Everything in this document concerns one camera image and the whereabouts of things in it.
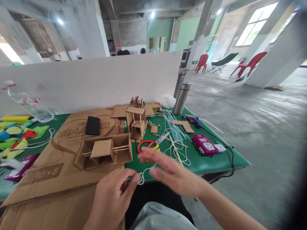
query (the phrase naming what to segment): black cable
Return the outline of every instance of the black cable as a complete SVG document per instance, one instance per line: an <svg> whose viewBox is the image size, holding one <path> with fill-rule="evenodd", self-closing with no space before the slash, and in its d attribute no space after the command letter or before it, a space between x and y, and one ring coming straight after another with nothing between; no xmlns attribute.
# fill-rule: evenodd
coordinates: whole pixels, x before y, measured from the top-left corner
<svg viewBox="0 0 307 230"><path fill-rule="evenodd" d="M221 178L224 178L224 177L231 177L231 176L234 174L234 162L233 162L234 153L233 153L233 151L232 151L231 149L234 149L234 147L233 147L233 146L227 146L227 145L225 145L225 144L223 143L223 141L221 141L218 137L216 137L215 135L213 135L213 134L211 134L210 132L208 132L204 127L201 127L201 128L202 128L203 130L205 130L207 133L209 133L211 136L213 136L214 138L216 138L221 144L224 145L225 148L228 148L228 149L231 151L231 153L232 153L232 159L231 159L231 161L230 161L230 164L231 164L231 167L232 167L232 172L231 172L229 175L227 175L227 176L220 176L220 177L214 179L214 180L211 182L211 184L217 182L217 181L218 181L219 179L221 179Z"/></svg>

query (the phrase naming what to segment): black camping chair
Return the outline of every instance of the black camping chair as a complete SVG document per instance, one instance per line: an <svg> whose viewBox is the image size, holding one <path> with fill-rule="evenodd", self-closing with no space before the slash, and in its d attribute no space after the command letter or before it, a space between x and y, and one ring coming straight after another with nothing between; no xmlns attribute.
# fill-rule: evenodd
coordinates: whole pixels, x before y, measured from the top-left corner
<svg viewBox="0 0 307 230"><path fill-rule="evenodd" d="M219 60L217 62L211 62L211 65L212 65L212 69L208 70L211 71L213 73L215 73L217 70L215 70L215 68L218 68L218 70L220 72L222 72L222 69L231 61L233 60L239 53L232 53L232 54L229 54L228 56L224 57L222 60Z"/></svg>

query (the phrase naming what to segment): hand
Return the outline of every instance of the hand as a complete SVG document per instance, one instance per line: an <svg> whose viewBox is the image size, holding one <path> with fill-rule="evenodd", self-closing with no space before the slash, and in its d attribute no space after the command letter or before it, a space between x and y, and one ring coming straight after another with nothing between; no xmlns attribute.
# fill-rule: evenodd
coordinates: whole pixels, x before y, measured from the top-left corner
<svg viewBox="0 0 307 230"><path fill-rule="evenodd" d="M123 219L140 178L141 175L132 169L115 169L102 178L83 230L114 230Z"/></svg>
<svg viewBox="0 0 307 230"><path fill-rule="evenodd" d="M197 196L209 185L203 178L183 167L176 160L153 148L142 147L140 161L158 163L164 170L152 167L150 174L181 196Z"/></svg>

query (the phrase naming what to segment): concrete floor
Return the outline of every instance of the concrete floor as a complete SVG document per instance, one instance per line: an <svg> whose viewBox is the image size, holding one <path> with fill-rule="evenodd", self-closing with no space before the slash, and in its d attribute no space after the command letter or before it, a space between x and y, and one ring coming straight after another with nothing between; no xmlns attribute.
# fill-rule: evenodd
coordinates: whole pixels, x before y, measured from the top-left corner
<svg viewBox="0 0 307 230"><path fill-rule="evenodd" d="M307 69L298 68L270 91L229 78L236 65L222 73L195 74L186 107L225 134L217 133L248 159L252 166L236 171L214 186L268 229L279 224L293 202L300 159L306 145ZM183 197L200 229L221 229L201 202Z"/></svg>

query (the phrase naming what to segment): ceiling light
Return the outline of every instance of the ceiling light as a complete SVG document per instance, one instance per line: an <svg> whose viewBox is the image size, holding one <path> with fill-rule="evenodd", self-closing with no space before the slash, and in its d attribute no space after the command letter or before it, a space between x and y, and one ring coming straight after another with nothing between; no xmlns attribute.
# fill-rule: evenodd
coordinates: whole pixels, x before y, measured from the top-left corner
<svg viewBox="0 0 307 230"><path fill-rule="evenodd" d="M58 23L59 23L60 25L62 25L62 24L63 24L63 21L62 21L61 19L58 19Z"/></svg>
<svg viewBox="0 0 307 230"><path fill-rule="evenodd" d="M216 13L216 15L219 15L222 12L222 9L219 9Z"/></svg>

